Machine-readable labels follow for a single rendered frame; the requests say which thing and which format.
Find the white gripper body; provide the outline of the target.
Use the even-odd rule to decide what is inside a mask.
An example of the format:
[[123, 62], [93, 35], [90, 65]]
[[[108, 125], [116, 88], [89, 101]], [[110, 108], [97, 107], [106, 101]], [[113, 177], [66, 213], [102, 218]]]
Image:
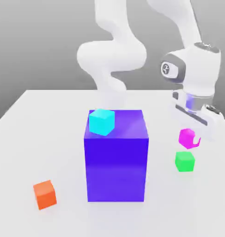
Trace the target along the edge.
[[200, 111], [191, 113], [176, 103], [170, 112], [180, 129], [191, 129], [197, 137], [215, 141], [225, 137], [225, 118], [215, 107], [204, 104]]

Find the small magenta cube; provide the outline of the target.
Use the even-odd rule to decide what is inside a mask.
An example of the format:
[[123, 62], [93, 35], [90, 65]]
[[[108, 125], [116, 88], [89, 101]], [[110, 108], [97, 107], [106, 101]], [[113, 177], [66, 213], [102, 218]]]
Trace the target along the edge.
[[186, 149], [196, 148], [200, 145], [201, 138], [199, 138], [198, 143], [194, 143], [195, 132], [192, 129], [186, 128], [181, 129], [179, 133], [179, 143]]

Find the small green cube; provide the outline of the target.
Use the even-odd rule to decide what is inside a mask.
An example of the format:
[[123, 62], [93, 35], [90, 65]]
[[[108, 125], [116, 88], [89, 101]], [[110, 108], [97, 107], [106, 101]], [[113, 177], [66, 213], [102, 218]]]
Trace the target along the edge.
[[195, 158], [191, 152], [177, 152], [175, 157], [175, 165], [179, 172], [193, 172]]

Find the small cyan cube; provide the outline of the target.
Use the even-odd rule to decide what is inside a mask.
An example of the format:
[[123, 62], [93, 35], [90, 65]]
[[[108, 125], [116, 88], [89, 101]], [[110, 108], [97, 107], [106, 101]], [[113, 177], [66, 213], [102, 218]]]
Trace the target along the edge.
[[89, 114], [89, 131], [107, 136], [115, 128], [115, 112], [97, 109]]

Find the small orange cube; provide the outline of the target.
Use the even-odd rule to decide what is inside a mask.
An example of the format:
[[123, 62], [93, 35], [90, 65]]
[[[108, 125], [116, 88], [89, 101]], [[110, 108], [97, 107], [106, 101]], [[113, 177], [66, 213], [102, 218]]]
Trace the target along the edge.
[[51, 180], [35, 184], [33, 189], [39, 210], [57, 204], [55, 189]]

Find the large blue box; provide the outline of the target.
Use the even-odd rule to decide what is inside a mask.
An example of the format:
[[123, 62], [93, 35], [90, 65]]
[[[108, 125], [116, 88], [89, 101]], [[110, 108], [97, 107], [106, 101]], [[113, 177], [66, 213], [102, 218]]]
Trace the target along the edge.
[[149, 136], [142, 110], [116, 110], [107, 136], [85, 127], [84, 151], [89, 202], [142, 202]]

